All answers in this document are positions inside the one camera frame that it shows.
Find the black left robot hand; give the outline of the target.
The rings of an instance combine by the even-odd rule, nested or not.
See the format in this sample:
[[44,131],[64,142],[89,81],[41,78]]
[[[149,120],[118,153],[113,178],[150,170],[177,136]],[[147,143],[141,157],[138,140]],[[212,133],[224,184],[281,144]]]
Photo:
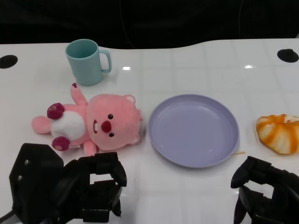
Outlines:
[[116,152],[64,164],[48,145],[25,143],[9,175],[13,206],[24,224],[65,224],[73,219],[106,223],[121,215],[126,172]]

